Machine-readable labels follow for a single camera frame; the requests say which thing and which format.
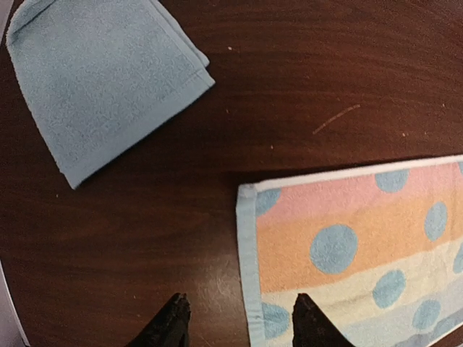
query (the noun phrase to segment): tabletop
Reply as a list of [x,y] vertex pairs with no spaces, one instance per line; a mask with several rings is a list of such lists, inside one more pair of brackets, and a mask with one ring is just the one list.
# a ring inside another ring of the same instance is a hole
[[0,258],[34,347],[123,346],[177,291],[192,347],[248,346],[239,184],[463,153],[459,0],[163,3],[216,85],[75,191],[2,42]]

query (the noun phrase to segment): black object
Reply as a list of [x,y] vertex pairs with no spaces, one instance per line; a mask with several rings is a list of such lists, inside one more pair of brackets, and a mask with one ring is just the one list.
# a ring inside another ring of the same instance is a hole
[[142,332],[126,347],[188,347],[190,303],[186,294],[174,294]]
[[299,294],[292,312],[293,347],[354,347],[307,294]]

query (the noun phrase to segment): blue towel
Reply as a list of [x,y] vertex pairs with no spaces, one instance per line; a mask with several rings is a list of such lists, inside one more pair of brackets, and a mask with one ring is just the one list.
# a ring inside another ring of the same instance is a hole
[[25,0],[7,47],[72,188],[214,83],[207,57],[157,1]]

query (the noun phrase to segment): table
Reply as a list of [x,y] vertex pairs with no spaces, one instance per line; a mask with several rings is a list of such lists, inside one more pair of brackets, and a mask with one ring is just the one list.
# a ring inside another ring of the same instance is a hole
[[239,184],[463,152],[458,0],[163,3],[216,86],[76,191],[0,48],[0,258],[34,347],[123,346],[175,291],[191,346],[248,346]]

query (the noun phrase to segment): polka dot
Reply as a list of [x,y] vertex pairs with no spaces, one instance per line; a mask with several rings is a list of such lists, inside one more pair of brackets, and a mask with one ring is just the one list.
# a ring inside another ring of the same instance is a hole
[[454,329],[454,327],[456,327],[456,320],[454,318],[450,317],[441,320],[434,328],[431,340],[437,340],[438,338],[445,336],[448,332]]
[[437,240],[446,230],[447,207],[443,202],[437,202],[428,211],[425,219],[425,232],[431,241]]
[[396,193],[407,183],[408,173],[407,169],[377,173],[375,175],[376,185],[383,192]]
[[310,247],[310,260],[324,273],[342,273],[357,253],[355,232],[341,224],[320,230]]
[[413,316],[413,327],[428,329],[438,319],[441,313],[441,304],[436,300],[426,300],[418,307]]
[[283,307],[262,303],[266,340],[283,335],[289,327],[289,313]]
[[255,202],[255,214],[257,216],[267,213],[280,198],[281,189],[269,189],[258,193]]
[[402,271],[394,270],[386,273],[373,289],[376,305],[381,309],[391,306],[401,296],[405,289],[405,283],[406,280]]
[[460,273],[463,271],[463,244],[460,245],[460,250],[456,254],[454,260],[454,273]]

